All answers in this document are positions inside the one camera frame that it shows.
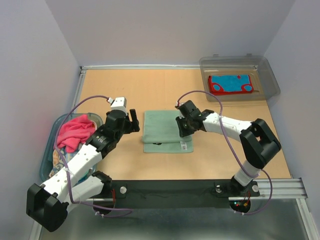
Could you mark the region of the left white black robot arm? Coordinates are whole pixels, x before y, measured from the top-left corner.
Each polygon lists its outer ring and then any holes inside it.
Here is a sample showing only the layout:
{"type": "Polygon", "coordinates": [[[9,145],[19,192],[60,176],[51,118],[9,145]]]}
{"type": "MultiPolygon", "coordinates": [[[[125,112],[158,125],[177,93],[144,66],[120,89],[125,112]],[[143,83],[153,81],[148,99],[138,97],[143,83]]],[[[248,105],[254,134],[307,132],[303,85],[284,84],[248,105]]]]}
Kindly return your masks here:
{"type": "Polygon", "coordinates": [[[135,109],[130,109],[129,113],[119,109],[109,111],[105,124],[88,138],[65,167],[41,185],[34,183],[29,187],[26,214],[49,232],[54,232],[66,220],[72,205],[94,195],[108,196],[111,179],[106,174],[97,171],[83,183],[79,180],[116,148],[123,135],[139,131],[135,109]]]}

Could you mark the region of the mint green towel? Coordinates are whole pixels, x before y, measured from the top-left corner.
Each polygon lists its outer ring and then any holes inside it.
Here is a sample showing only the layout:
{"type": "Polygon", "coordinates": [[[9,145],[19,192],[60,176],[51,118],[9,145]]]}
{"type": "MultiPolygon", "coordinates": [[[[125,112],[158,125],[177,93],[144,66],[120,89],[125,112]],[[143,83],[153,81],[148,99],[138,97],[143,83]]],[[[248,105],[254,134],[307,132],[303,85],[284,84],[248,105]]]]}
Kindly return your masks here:
{"type": "Polygon", "coordinates": [[[191,136],[180,137],[177,110],[148,110],[144,112],[143,152],[188,154],[194,151],[191,136]]]}

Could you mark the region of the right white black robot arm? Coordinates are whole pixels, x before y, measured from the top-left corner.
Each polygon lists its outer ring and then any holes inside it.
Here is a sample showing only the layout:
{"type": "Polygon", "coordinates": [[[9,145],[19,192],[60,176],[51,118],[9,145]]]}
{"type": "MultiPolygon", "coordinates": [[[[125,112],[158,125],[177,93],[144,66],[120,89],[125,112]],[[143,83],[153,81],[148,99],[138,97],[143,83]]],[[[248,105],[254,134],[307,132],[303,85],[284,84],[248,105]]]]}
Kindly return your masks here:
{"type": "Polygon", "coordinates": [[[241,143],[245,161],[241,163],[236,157],[240,169],[228,184],[234,195],[246,192],[253,179],[282,149],[279,140],[263,119],[243,121],[222,116],[213,110],[200,111],[191,100],[177,103],[175,108],[180,112],[175,118],[180,137],[203,131],[223,135],[229,148],[232,148],[230,138],[241,143]]]}

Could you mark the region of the red blue cat towel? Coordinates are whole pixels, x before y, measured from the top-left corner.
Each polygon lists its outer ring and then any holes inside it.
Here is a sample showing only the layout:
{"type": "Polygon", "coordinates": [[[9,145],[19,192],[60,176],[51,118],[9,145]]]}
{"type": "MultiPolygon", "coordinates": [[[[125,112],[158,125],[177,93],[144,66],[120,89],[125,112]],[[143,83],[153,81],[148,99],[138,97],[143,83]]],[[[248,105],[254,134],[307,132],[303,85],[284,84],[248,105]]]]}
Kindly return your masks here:
{"type": "Polygon", "coordinates": [[[254,91],[248,74],[210,75],[208,87],[209,91],[217,96],[251,94],[254,91]]]}

